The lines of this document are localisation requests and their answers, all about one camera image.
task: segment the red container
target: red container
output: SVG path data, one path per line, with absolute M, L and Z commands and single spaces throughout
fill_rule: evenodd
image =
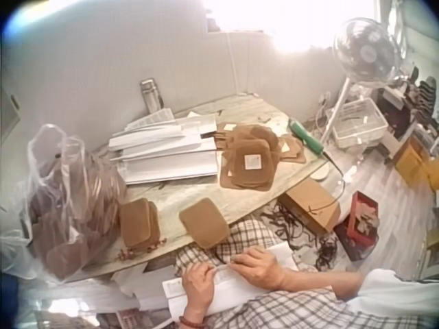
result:
M 368 247 L 372 247 L 377 240 L 377 229 L 370 231 L 369 235 L 360 233 L 357 230 L 358 220 L 356 217 L 357 207 L 360 203 L 367 204 L 369 207 L 374 208 L 374 214 L 378 217 L 378 202 L 369 198 L 367 195 L 357 191 L 352 196 L 351 214 L 349 215 L 349 224 L 347 235 L 355 241 L 363 243 Z

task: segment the white cloth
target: white cloth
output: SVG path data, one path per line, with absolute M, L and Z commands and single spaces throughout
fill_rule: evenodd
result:
M 439 281 L 402 280 L 388 269 L 375 269 L 364 279 L 358 296 L 347 303 L 354 312 L 391 317 L 439 315 Z

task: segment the fan stand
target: fan stand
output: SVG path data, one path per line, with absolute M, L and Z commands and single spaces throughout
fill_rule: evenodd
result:
M 347 77 L 343 85 L 342 93 L 338 97 L 337 103 L 334 106 L 333 114 L 328 121 L 327 127 L 323 133 L 322 138 L 320 139 L 320 143 L 323 146 L 328 141 L 329 136 L 331 135 L 332 129 L 334 128 L 335 122 L 337 120 L 338 114 L 340 113 L 340 110 L 343 108 L 344 102 L 348 98 L 349 91 L 351 90 L 351 85 L 352 85 L 351 79 Z M 329 174 L 329 163 L 325 163 L 318 170 L 314 171 L 311 174 L 311 178 L 313 180 L 324 180 L 326 177 L 328 177 L 328 174 Z

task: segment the stainless steel bottle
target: stainless steel bottle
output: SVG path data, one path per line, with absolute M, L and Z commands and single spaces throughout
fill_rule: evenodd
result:
M 162 97 L 153 78 L 143 80 L 140 83 L 140 89 L 146 109 L 150 114 L 164 107 Z

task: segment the plaid shirt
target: plaid shirt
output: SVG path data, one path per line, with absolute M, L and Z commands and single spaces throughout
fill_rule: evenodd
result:
M 265 248 L 282 242 L 263 222 L 246 217 L 231 229 L 229 238 L 214 250 L 203 250 L 195 243 L 182 249 L 176 258 L 176 274 L 191 263 L 210 262 L 215 266 L 230 260 L 252 245 Z M 301 271 L 316 271 L 293 255 Z M 354 313 L 336 298 L 331 287 L 289 293 L 273 291 L 245 304 L 206 318 L 210 328 L 433 328 L 424 317 L 378 317 Z

